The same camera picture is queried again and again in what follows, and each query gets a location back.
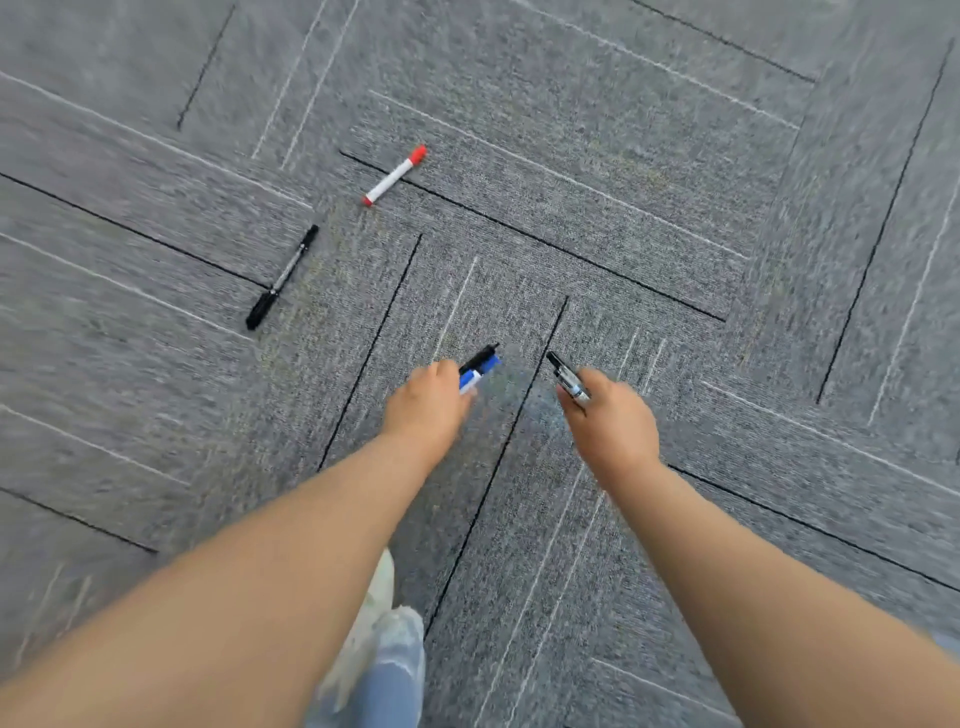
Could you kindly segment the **person's left forearm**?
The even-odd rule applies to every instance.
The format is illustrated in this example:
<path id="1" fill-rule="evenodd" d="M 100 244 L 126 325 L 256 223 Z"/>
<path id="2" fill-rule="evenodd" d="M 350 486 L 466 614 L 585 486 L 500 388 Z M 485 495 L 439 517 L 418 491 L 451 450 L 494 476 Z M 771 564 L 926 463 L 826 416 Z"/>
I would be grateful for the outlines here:
<path id="1" fill-rule="evenodd" d="M 0 728 L 301 728 L 442 454 L 381 434 L 223 529 L 0 686 Z"/>

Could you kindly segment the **blue and white marker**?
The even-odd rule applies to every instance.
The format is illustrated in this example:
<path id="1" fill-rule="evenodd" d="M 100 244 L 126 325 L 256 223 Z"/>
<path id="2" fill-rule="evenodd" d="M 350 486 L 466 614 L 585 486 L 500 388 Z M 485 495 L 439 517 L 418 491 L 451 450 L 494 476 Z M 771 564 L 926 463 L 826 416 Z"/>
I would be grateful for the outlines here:
<path id="1" fill-rule="evenodd" d="M 463 396 L 474 389 L 477 383 L 479 383 L 481 379 L 486 377 L 486 375 L 494 370 L 498 364 L 499 357 L 494 352 L 482 361 L 479 361 L 478 363 L 471 365 L 469 368 L 462 370 L 460 374 L 459 394 Z"/>

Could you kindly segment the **black marker pen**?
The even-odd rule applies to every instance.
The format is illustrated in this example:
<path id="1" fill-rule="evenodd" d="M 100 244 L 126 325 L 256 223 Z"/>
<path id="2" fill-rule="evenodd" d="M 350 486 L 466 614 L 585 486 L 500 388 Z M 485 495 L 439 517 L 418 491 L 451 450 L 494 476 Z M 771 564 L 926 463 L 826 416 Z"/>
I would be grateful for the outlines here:
<path id="1" fill-rule="evenodd" d="M 249 310 L 248 314 L 246 315 L 245 326 L 247 331 L 253 332 L 259 327 L 267 313 L 271 310 L 272 306 L 276 302 L 277 298 L 280 297 L 284 285 L 286 285 L 302 257 L 310 249 L 314 240 L 318 236 L 318 233 L 318 224 L 311 224 L 306 230 L 306 233 L 294 248 L 291 257 L 278 274 L 275 281 L 264 293 L 258 297 L 251 310 Z"/>

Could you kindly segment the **person's left hand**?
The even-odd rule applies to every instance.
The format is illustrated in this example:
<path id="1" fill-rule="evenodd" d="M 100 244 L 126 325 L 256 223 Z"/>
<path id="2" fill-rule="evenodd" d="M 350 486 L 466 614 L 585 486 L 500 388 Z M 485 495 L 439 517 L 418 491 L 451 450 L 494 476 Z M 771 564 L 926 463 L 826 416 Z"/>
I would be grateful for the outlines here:
<path id="1" fill-rule="evenodd" d="M 429 365 L 414 369 L 387 400 L 379 437 L 411 455 L 426 473 L 447 455 L 462 423 L 444 423 L 429 414 Z"/>

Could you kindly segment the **slim black pen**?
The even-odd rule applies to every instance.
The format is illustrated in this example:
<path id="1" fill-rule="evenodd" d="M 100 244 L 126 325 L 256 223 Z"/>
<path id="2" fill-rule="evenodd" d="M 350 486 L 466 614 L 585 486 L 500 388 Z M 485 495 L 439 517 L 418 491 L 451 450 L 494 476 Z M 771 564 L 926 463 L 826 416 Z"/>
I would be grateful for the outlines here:
<path id="1" fill-rule="evenodd" d="M 460 376 L 463 377 L 468 372 L 477 372 L 479 374 L 483 374 L 484 367 L 487 365 L 487 362 L 496 357 L 498 347 L 499 342 L 484 346 L 480 351 L 474 354 L 472 358 L 469 358 L 464 364 L 462 364 L 459 369 Z"/>

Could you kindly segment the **red and white marker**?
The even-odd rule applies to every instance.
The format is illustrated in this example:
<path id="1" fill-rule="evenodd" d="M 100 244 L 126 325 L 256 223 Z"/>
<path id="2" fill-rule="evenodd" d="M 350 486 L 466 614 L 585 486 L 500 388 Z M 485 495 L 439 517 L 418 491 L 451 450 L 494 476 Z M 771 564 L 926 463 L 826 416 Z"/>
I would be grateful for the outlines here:
<path id="1" fill-rule="evenodd" d="M 419 166 L 427 155 L 425 144 L 420 144 L 398 164 L 390 173 L 384 176 L 376 186 L 371 188 L 362 198 L 365 207 L 372 207 L 387 191 L 389 191 L 408 172 Z"/>

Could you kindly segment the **person's white shoe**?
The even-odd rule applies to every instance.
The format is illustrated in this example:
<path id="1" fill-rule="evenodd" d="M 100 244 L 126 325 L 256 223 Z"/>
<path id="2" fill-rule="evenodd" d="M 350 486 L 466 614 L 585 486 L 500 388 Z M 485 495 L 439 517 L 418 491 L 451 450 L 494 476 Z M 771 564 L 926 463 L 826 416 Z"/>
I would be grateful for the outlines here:
<path id="1" fill-rule="evenodd" d="M 389 548 L 380 556 L 353 625 L 327 674 L 316 690 L 316 698 L 332 713 L 344 709 L 375 653 L 375 627 L 393 609 L 395 565 Z"/>

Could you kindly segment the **person's blue jeans leg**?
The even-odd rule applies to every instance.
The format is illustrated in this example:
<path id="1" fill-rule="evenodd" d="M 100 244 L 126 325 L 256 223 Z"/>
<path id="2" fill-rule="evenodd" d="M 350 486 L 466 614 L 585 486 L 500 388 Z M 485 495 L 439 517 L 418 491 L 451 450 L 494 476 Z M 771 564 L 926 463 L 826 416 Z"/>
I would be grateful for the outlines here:
<path id="1" fill-rule="evenodd" d="M 426 678 L 425 628 L 419 613 L 400 606 L 373 625 L 372 653 L 337 707 L 327 690 L 311 703 L 303 728 L 419 728 Z"/>

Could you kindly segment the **person's right hand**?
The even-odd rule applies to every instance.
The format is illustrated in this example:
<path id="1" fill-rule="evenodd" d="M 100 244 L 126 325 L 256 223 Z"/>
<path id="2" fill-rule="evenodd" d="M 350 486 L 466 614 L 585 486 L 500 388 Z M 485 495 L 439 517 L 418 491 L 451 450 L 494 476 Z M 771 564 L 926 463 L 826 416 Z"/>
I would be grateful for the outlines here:
<path id="1" fill-rule="evenodd" d="M 591 368 L 579 377 L 589 401 L 577 402 L 560 384 L 558 401 L 582 461 L 599 486 L 614 494 L 661 465 L 656 420 L 628 383 Z"/>

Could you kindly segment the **black and silver marker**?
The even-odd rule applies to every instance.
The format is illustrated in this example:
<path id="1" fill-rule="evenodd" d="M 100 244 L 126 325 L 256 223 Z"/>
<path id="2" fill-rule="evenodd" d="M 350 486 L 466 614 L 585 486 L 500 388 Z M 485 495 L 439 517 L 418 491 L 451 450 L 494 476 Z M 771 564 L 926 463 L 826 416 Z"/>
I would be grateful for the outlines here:
<path id="1" fill-rule="evenodd" d="M 553 349 L 547 350 L 546 359 L 553 368 L 554 376 L 560 388 L 569 395 L 577 407 L 586 410 L 587 404 L 592 398 L 579 374 Z"/>

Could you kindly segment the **person's right forearm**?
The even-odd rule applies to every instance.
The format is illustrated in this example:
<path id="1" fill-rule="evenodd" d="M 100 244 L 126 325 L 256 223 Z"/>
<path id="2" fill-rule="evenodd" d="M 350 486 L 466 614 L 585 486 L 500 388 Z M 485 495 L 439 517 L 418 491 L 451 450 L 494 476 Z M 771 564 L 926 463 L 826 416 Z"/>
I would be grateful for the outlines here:
<path id="1" fill-rule="evenodd" d="M 960 728 L 960 663 L 660 463 L 596 475 L 747 728 Z"/>

